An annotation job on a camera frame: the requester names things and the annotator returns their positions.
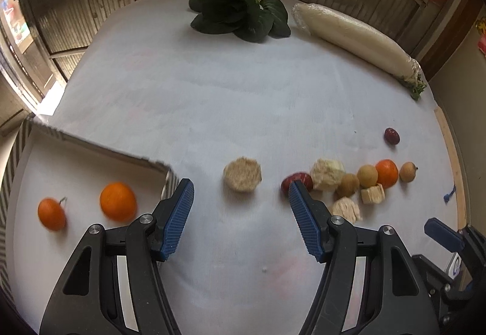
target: tangerine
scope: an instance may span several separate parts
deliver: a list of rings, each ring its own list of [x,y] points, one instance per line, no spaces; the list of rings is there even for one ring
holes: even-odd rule
[[[398,168],[397,165],[390,159],[382,159],[375,165],[378,172],[378,184],[381,184],[383,188],[392,187],[398,180]]]
[[[44,198],[37,207],[39,221],[48,230],[59,231],[66,226],[66,214],[60,203],[54,198]]]
[[[137,199],[127,184],[108,184],[100,194],[101,210],[111,220],[125,222],[137,212]]]

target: cardboard box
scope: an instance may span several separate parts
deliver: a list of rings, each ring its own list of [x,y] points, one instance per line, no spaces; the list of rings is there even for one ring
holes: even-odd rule
[[[137,217],[151,213],[178,184],[164,163],[100,147],[31,118],[23,121],[0,189],[0,286],[27,323],[40,323],[86,229],[93,223],[107,229],[125,225],[109,220],[100,209],[101,190],[114,181],[133,189]],[[48,231],[38,220],[38,203],[65,196],[67,226]]]

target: dried red date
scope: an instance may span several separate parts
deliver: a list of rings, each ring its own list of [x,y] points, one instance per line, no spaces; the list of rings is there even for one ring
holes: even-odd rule
[[[383,137],[392,146],[396,146],[398,143],[400,143],[400,136],[393,128],[386,128]]]
[[[280,186],[285,196],[289,195],[290,183],[295,180],[300,180],[302,184],[304,184],[307,191],[312,191],[314,188],[314,183],[312,181],[312,177],[310,177],[310,174],[305,172],[294,173],[291,174],[289,177],[285,178],[285,180],[282,181],[282,185]]]

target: round bun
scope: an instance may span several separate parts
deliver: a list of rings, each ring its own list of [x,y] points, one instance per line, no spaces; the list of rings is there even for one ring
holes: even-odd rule
[[[370,188],[378,182],[378,171],[373,165],[361,166],[357,176],[363,188]]]
[[[240,157],[224,167],[224,181],[234,191],[254,191],[262,181],[262,169],[257,161]]]
[[[341,184],[336,189],[336,192],[340,198],[346,196],[352,196],[360,187],[360,181],[358,177],[352,173],[346,173],[341,179]]]

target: blue gripper pad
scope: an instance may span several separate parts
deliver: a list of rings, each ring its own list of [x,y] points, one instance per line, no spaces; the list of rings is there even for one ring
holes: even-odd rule
[[[289,201],[307,251],[315,257],[316,261],[322,262],[324,251],[321,246],[321,230],[295,183],[290,184]]]
[[[427,220],[424,232],[451,253],[458,253],[464,248],[462,236],[435,217]]]
[[[177,249],[184,225],[194,201],[194,184],[190,181],[181,193],[164,228],[164,244],[160,248],[162,258],[167,260]]]

